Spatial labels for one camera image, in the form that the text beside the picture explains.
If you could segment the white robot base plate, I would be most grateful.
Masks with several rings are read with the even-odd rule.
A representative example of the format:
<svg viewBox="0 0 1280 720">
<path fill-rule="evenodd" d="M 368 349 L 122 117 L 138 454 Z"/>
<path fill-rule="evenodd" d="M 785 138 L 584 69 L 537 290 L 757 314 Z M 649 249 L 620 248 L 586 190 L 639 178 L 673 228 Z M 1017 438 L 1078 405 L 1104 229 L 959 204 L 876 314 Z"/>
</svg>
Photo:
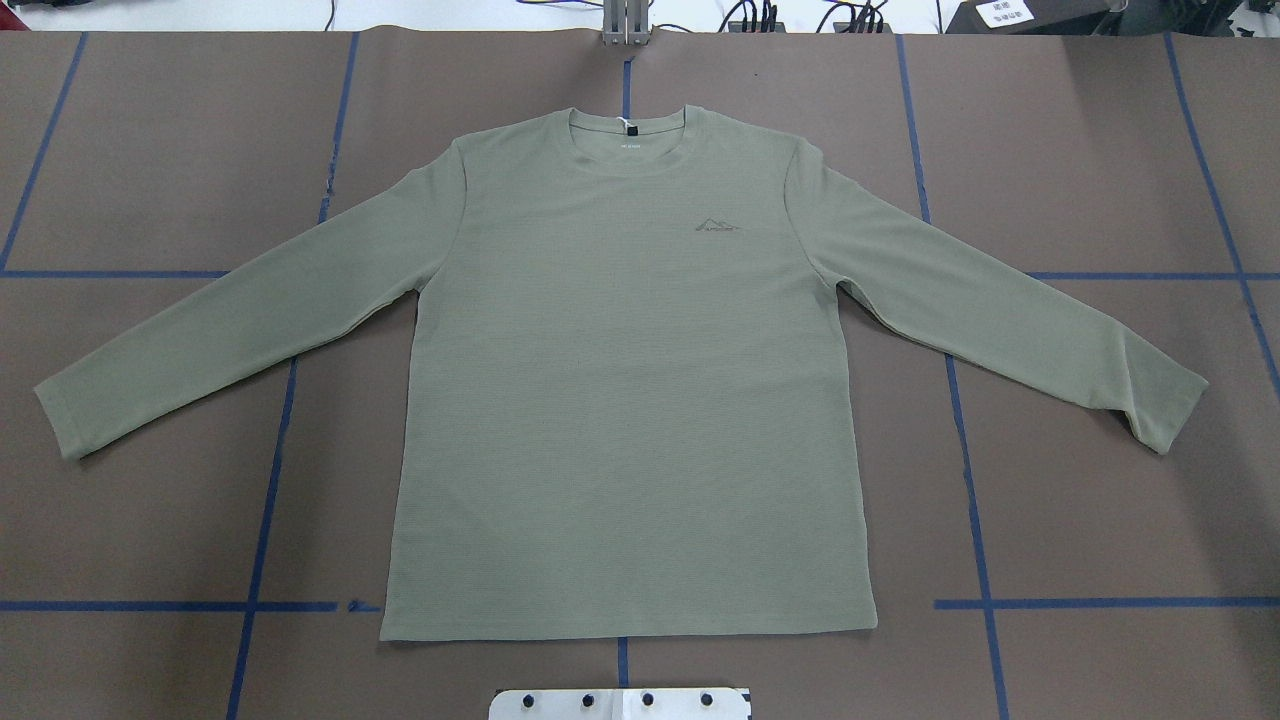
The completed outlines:
<svg viewBox="0 0 1280 720">
<path fill-rule="evenodd" d="M 511 689 L 489 719 L 751 719 L 750 691 L 732 687 Z"/>
</svg>

